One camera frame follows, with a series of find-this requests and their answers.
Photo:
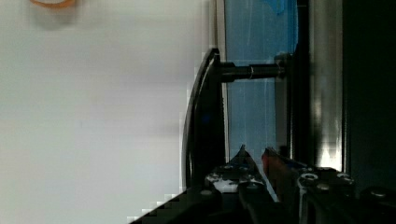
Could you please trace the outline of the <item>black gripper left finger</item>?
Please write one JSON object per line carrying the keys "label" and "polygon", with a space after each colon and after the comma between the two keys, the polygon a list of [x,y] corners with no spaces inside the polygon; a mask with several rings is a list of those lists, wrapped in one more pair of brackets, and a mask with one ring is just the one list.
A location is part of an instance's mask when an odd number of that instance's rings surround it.
{"label": "black gripper left finger", "polygon": [[235,193],[240,184],[253,187],[264,186],[264,179],[256,162],[242,145],[229,162],[214,168],[205,176],[205,186],[213,187],[220,193]]}

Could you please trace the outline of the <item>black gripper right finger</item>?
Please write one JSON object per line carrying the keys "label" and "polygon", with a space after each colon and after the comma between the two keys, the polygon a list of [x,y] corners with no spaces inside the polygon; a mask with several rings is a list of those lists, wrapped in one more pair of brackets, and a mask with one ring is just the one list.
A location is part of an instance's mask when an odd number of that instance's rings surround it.
{"label": "black gripper right finger", "polygon": [[354,180],[330,167],[284,157],[271,147],[262,154],[263,171],[278,200],[298,224],[355,224]]}

